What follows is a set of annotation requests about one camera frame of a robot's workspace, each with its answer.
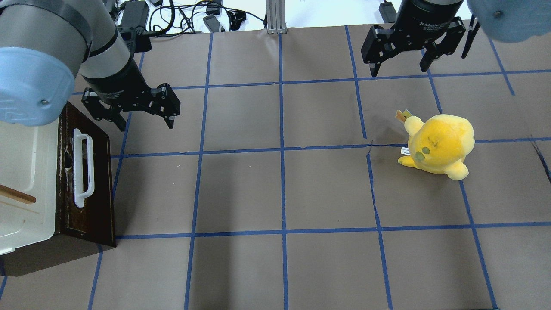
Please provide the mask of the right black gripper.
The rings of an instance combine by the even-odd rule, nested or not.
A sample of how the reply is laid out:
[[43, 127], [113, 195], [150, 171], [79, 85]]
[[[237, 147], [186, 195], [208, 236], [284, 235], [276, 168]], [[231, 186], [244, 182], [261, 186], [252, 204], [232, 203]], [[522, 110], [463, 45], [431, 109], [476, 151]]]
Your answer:
[[462, 0], [404, 0], [398, 10], [396, 23], [391, 29], [373, 25], [361, 47], [364, 64], [372, 77], [377, 77], [381, 64], [397, 55], [400, 50], [425, 49], [420, 69], [427, 72], [436, 59], [452, 55], [465, 27], [456, 16]]

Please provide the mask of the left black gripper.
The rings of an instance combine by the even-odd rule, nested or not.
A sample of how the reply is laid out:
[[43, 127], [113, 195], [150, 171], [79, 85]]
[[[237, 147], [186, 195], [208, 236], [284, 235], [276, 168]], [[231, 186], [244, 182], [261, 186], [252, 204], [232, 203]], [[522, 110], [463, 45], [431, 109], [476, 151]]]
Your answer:
[[124, 132], [126, 120], [121, 115], [122, 110], [145, 111], [163, 118], [169, 129], [174, 128], [174, 120], [180, 114], [179, 98], [168, 83], [149, 87], [136, 61], [128, 61], [112, 76], [84, 79], [90, 88], [85, 88], [81, 103], [95, 120], [112, 122]]

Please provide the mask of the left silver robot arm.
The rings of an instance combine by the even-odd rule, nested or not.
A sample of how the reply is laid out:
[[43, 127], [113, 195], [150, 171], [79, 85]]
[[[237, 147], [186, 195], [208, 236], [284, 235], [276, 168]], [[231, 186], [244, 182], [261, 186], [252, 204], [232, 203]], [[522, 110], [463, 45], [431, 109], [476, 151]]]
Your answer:
[[167, 83], [148, 86], [134, 59], [165, 30], [117, 26], [100, 0], [3, 0], [0, 25], [2, 122], [50, 124], [80, 74], [89, 85], [81, 102], [95, 120], [124, 131], [121, 113], [143, 111], [174, 128], [179, 98]]

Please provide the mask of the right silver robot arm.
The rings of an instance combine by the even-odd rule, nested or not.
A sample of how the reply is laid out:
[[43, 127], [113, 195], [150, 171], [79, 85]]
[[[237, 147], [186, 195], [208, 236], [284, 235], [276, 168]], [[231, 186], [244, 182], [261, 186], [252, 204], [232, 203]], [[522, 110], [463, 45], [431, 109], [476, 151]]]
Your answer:
[[523, 42], [550, 31], [548, 0], [469, 0], [468, 28], [457, 16], [462, 4], [462, 0], [404, 0], [389, 29], [373, 25], [366, 35], [361, 55], [371, 75], [376, 77], [387, 59], [415, 50], [424, 51], [419, 66], [427, 72], [433, 61], [452, 55], [464, 36], [461, 57], [466, 58], [480, 29], [504, 43]]

